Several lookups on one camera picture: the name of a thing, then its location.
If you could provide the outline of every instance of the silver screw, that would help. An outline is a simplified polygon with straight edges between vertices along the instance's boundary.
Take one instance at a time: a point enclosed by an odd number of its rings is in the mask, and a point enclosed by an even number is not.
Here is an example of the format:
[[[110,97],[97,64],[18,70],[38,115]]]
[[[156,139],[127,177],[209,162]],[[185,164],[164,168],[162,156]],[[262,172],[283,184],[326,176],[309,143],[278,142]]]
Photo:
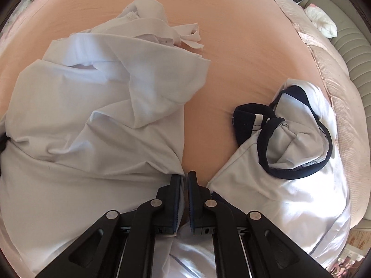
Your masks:
[[[109,211],[106,214],[108,219],[115,219],[118,216],[118,213],[116,211]]]
[[[216,203],[215,200],[207,200],[207,201],[205,202],[205,205],[208,206],[208,207],[210,207],[210,208],[215,207],[216,204],[217,204],[217,203]]]
[[[152,207],[159,207],[161,205],[162,205],[162,201],[159,200],[159,199],[154,199],[154,200],[151,201],[151,206]]]
[[[258,221],[259,219],[262,218],[262,215],[258,211],[253,211],[250,213],[250,218],[255,221]]]

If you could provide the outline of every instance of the white fabric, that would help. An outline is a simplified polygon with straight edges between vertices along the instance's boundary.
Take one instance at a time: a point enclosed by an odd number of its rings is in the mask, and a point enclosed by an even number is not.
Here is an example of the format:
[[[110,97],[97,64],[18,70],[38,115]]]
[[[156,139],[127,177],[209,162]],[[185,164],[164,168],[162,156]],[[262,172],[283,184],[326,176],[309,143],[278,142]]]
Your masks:
[[[289,79],[279,92],[291,85],[305,90],[314,113],[335,139],[335,116],[320,89],[305,81]],[[320,131],[311,119],[309,108],[303,106],[283,94],[275,111],[277,117],[284,118],[287,123],[276,132],[294,132],[290,145],[276,142],[282,156],[287,159],[295,157],[292,155],[298,152],[293,149],[295,147],[318,155],[326,147],[321,141],[317,144],[312,141],[319,134],[311,133],[316,129],[317,133]],[[253,132],[207,187],[245,213],[260,211],[318,263],[327,267],[344,248],[350,229],[349,190],[338,148],[333,142],[330,160],[315,174],[297,180],[282,180],[268,175],[258,164],[257,137],[260,131]],[[315,145],[317,152],[309,145]],[[178,231],[171,249],[171,254],[187,265],[187,270],[182,271],[183,276],[215,277],[214,260],[210,257],[213,250],[211,239],[206,237],[201,246],[194,247],[194,239],[184,229]]]
[[[173,45],[199,39],[197,24],[169,27],[160,3],[135,0],[118,18],[53,41],[19,75],[1,121],[12,139],[0,206],[34,274],[106,211],[134,210],[183,174],[183,106],[209,61]],[[172,239],[157,239],[153,277],[166,275]]]
[[[322,33],[326,38],[336,38],[338,31],[336,24],[333,20],[315,4],[311,3],[305,8],[305,14],[312,21],[314,26]]]

